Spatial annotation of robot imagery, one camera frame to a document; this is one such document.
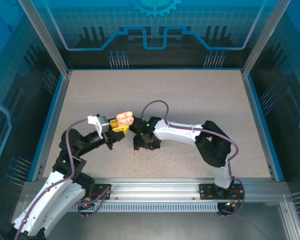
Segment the enclosure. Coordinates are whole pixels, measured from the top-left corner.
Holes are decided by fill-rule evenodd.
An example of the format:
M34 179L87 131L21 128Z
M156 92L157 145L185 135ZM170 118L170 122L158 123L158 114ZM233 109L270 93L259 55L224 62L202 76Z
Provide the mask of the enclosure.
M136 153L130 132L82 156L111 185L100 213L71 207L48 240L300 240L300 0L1 0L0 227L42 188L69 125L139 117L153 100L172 123L213 121L237 143L239 217L208 209L218 201L198 186L215 175L193 145Z

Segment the beige tabletop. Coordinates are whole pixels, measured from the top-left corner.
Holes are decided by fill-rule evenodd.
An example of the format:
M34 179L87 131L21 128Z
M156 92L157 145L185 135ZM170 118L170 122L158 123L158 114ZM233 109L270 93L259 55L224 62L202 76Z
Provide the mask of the beige tabletop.
M59 142L67 127L87 116L133 111L140 116L153 100L169 104L169 121L183 124L215 122L239 146L231 166L237 177L270 177L265 155L239 70L74 70L66 92L44 176L52 170ZM148 107L144 119L163 118L165 106ZM86 135L93 125L75 127ZM212 178L213 171L192 145L163 141L161 149L134 156L129 132L109 150L106 145L84 156L82 172L95 178Z

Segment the metal grate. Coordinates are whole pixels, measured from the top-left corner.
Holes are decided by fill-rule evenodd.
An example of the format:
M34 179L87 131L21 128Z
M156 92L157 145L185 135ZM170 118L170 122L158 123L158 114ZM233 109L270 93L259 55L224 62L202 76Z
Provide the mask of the metal grate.
M99 203L95 203L94 206L82 210L82 213L90 213L93 212L96 207L99 206ZM69 212L77 212L78 206L74 205L69 210ZM100 212L108 212L108 213L128 213L128 212L135 212L135 213L148 213L148 212L155 212L155 213L168 213L168 212L187 212L187 213L194 213L194 212L217 212L218 207L217 203L178 203L178 202L154 202L154 203L147 203L147 202L105 202L101 206Z

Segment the gear logo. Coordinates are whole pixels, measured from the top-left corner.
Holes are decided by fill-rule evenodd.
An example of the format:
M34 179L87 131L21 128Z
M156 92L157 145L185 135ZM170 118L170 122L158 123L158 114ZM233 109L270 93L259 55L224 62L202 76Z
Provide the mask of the gear logo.
M134 10L139 10L141 14L146 14L147 17L158 15L161 17L164 14L170 14L171 10L177 9L176 5L181 3L181 0L130 0L134 5Z
M0 15L9 25L11 25L19 15L18 1L0 0Z

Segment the glass wall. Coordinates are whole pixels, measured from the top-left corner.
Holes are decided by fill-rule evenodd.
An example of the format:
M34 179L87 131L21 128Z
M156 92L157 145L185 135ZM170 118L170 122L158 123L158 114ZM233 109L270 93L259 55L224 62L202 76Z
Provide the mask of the glass wall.
M298 193L300 192L300 0L290 2L253 67L251 77L283 176L291 192Z
M59 76L18 1L0 1L0 226L11 221Z
M241 68L277 0L33 0L68 68Z

